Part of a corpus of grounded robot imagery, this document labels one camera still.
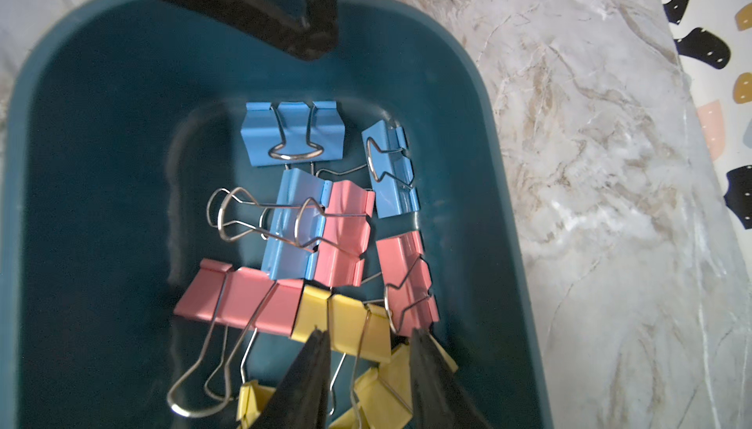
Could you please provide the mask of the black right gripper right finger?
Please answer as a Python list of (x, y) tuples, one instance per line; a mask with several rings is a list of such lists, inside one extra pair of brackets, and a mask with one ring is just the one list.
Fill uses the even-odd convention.
[(490, 428), (459, 385), (427, 329), (410, 339), (410, 387), (416, 428)]

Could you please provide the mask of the teal plastic storage box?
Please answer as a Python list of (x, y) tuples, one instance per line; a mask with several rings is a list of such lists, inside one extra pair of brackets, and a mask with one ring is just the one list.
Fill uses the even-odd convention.
[(420, 231), (436, 338), (497, 428), (552, 417), (497, 127), (463, 46), (395, 0), (339, 0), (339, 43), (305, 62), (159, 0), (92, 0), (23, 66), (9, 109), (1, 215), (1, 424), (5, 428), (231, 428), (173, 413), (207, 407), (221, 333), (172, 312), (201, 260), (256, 268), (264, 241), (219, 238), (220, 187), (272, 202), (281, 168), (251, 165), (249, 101), (334, 100), (347, 128), (333, 164), (367, 186), (360, 134), (405, 129), (417, 212), (372, 221)]

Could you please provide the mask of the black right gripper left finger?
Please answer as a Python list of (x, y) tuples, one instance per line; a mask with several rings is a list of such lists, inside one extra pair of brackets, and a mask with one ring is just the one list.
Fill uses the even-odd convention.
[(330, 365), (330, 333), (317, 329), (309, 335), (252, 429), (324, 428)]

